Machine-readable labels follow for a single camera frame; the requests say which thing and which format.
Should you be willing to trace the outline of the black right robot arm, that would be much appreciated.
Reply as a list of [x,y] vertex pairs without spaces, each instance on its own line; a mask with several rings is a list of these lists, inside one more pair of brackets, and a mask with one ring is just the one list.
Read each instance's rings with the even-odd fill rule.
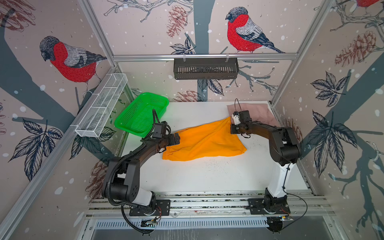
[[296,135],[291,127],[271,126],[259,121],[253,121],[249,111],[234,112],[231,124],[232,135],[258,135],[269,140],[269,151],[272,160],[276,163],[273,177],[265,190],[263,200],[264,210],[275,213],[287,207],[286,183],[292,167],[301,157],[301,150]]

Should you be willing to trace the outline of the pink shorts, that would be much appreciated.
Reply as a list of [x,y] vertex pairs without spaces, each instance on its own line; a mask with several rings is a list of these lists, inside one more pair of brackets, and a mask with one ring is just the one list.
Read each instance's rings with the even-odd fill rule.
[[252,118],[252,122],[258,121],[260,123],[280,127],[280,123],[276,120],[273,113],[269,110],[267,104],[247,104],[240,103],[227,105],[229,117],[224,120],[224,123],[229,127],[233,124],[232,114],[234,112],[246,111],[248,110]]

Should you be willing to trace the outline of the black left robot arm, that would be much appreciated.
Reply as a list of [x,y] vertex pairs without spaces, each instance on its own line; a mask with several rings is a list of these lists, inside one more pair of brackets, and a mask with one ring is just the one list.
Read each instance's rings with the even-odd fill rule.
[[110,160],[102,186],[102,197],[112,206],[129,205],[145,215],[156,211],[156,195],[140,187],[140,172],[152,156],[164,152],[167,147],[180,144],[179,134],[171,133],[171,127],[163,121],[155,123],[151,132],[141,139],[142,144],[123,157]]

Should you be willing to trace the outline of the orange shorts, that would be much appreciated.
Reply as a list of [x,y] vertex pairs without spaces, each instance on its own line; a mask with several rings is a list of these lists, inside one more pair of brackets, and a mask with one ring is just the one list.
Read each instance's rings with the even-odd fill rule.
[[247,149],[237,135],[230,132],[231,119],[212,122],[178,131],[180,143],[163,153],[163,160],[187,162],[204,157],[234,157]]

